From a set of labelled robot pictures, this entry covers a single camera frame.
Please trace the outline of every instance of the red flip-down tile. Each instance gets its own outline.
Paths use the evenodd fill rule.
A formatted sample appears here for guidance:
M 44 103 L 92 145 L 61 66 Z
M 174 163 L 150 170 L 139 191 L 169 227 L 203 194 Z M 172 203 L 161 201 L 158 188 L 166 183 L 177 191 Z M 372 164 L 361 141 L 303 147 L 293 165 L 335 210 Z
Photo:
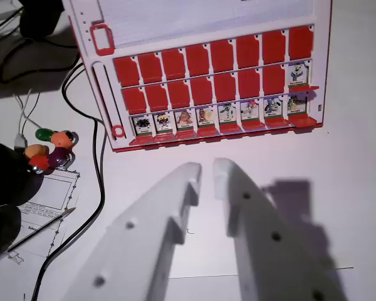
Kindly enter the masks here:
M 217 134 L 217 130 L 214 125 L 198 128 L 198 131 L 196 133 L 198 137 L 213 136 L 216 134 Z
M 184 55 L 178 49 L 163 50 L 162 60 L 167 80 L 185 77 Z
M 184 81 L 168 83 L 167 88 L 172 108 L 189 107 L 189 88 Z
M 138 62 L 144 83 L 162 81 L 162 67 L 159 58 L 154 53 L 138 55 Z
M 207 49 L 202 44 L 187 46 L 185 53 L 187 54 L 188 70 L 191 77 L 209 74 L 209 57 Z
M 163 141 L 169 141 L 173 138 L 173 133 L 164 133 L 164 134 L 157 134 L 154 141 L 156 142 L 163 142 Z
M 263 92 L 265 95 L 284 93 L 285 71 L 280 65 L 263 68 Z
M 115 58 L 113 60 L 118 81 L 122 87 L 139 85 L 139 73 L 137 63 L 130 57 Z
M 290 123 L 284 119 L 284 117 L 270 117 L 264 120 L 268 127 L 285 127 Z
M 236 38 L 238 68 L 259 65 L 259 41 L 254 35 Z
M 314 127 L 316 125 L 316 120 L 309 117 L 308 114 L 288 116 L 288 121 L 290 121 L 296 127 Z
M 145 95 L 139 88 L 122 90 L 125 106 L 130 114 L 146 112 Z
M 148 144 L 148 143 L 154 143 L 155 140 L 151 135 L 145 135 L 145 136 L 136 136 L 136 138 L 130 142 L 130 145 L 140 145 L 140 144 Z
M 291 60 L 310 58 L 313 48 L 313 31 L 309 26 L 290 28 L 288 53 Z
M 307 92 L 312 90 L 319 89 L 319 86 L 309 86 L 309 85 L 303 85 L 303 86 L 293 86 L 288 88 L 290 92 Z
M 260 120 L 242 121 L 243 128 L 245 130 L 254 130 L 264 127 L 264 124 Z
M 194 129 L 190 130 L 179 130 L 177 131 L 175 138 L 176 139 L 188 139 L 194 136 Z
M 236 99 L 236 79 L 231 73 L 216 74 L 213 81 L 217 102 Z
M 151 85 L 145 87 L 146 97 L 150 110 L 162 111 L 167 110 L 168 101 L 165 88 L 162 85 Z
M 255 69 L 238 71 L 238 90 L 240 98 L 258 97 L 260 75 Z
M 286 37 L 281 30 L 263 33 L 263 63 L 272 64 L 284 61 L 286 53 Z
M 211 42 L 211 54 L 214 72 L 228 71 L 234 68 L 232 45 L 228 43 L 228 40 Z
M 208 105 L 212 103 L 212 83 L 206 77 L 191 79 L 191 91 L 195 105 Z
M 220 124 L 220 133 L 233 133 L 239 131 L 241 131 L 241 128 L 238 126 L 237 123 Z

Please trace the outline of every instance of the orange toy piece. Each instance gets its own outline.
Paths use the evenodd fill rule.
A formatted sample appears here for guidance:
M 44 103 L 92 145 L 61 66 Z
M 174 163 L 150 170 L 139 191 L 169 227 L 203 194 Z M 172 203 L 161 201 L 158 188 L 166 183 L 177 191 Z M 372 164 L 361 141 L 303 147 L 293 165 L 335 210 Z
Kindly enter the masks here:
M 29 165 L 33 166 L 33 169 L 35 170 L 35 172 L 38 169 L 41 169 L 41 171 L 45 171 L 47 170 L 47 168 L 50 167 L 48 163 L 48 157 L 42 154 L 33 155 L 31 160 L 29 161 Z
M 73 136 L 69 131 L 54 133 L 50 139 L 51 143 L 53 143 L 55 147 L 64 147 L 66 149 L 73 146 L 72 140 Z
M 31 159 L 36 154 L 47 155 L 49 154 L 49 148 L 41 144 L 33 144 L 25 149 L 25 156 L 28 159 Z

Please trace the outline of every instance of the character card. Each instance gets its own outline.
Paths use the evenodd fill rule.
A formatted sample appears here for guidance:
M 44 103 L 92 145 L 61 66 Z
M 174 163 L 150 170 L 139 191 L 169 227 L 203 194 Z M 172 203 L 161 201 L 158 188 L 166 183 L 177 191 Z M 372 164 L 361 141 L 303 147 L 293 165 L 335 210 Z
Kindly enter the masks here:
M 278 97 L 263 99 L 264 117 L 279 117 L 283 115 L 283 101 Z
M 137 136 L 152 135 L 149 118 L 151 118 L 151 116 L 149 115 L 132 118 L 133 126 L 135 127 Z
M 259 105 L 255 99 L 248 102 L 241 102 L 241 121 L 259 120 Z
M 214 124 L 214 112 L 212 107 L 204 107 L 196 109 L 196 119 L 198 127 L 207 127 Z
M 308 84 L 309 66 L 304 62 L 288 64 L 287 71 L 288 86 L 302 86 Z
M 220 124 L 230 124 L 237 121 L 236 108 L 232 103 L 220 105 L 217 109 L 219 111 Z
M 164 112 L 153 115 L 155 120 L 156 131 L 159 134 L 169 133 L 173 131 L 171 126 L 170 112 Z
M 306 103 L 304 93 L 288 95 L 288 115 L 306 113 Z
M 194 112 L 191 108 L 174 112 L 177 130 L 190 130 L 194 128 L 192 114 L 194 114 Z

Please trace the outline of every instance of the pen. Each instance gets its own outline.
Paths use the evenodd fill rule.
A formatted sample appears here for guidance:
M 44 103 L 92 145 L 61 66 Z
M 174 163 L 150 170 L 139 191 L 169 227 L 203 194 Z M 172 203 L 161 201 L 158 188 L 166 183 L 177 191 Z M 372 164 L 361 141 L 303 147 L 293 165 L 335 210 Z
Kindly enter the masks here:
M 8 254 L 10 254 L 12 251 L 14 251 L 16 248 L 19 248 L 20 246 L 22 246 L 24 243 L 26 243 L 28 240 L 32 239 L 35 235 L 39 234 L 40 232 L 42 232 L 44 229 L 46 229 L 48 226 L 50 226 L 51 224 L 55 223 L 56 221 L 58 221 L 59 219 L 61 218 L 65 218 L 66 216 L 68 216 L 71 212 L 73 212 L 75 210 L 75 208 L 70 208 L 70 209 L 67 209 L 66 211 L 64 211 L 63 213 L 61 213 L 60 215 L 56 216 L 55 218 L 51 219 L 50 221 L 48 221 L 46 224 L 44 224 L 42 227 L 36 229 L 35 231 L 33 231 L 32 233 L 28 234 L 27 236 L 25 236 L 22 240 L 20 240 L 19 242 L 15 243 L 13 246 L 10 246 L 6 251 L 4 251 L 1 255 L 0 255 L 0 259 L 6 257 Z

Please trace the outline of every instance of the green toy piece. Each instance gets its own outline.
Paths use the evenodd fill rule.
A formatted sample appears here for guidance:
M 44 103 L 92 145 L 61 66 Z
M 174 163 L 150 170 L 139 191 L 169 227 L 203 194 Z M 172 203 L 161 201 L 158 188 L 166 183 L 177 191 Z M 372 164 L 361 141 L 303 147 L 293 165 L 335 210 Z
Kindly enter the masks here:
M 35 137 L 38 138 L 40 141 L 48 141 L 50 142 L 51 136 L 57 133 L 54 130 L 50 129 L 38 129 L 35 132 Z

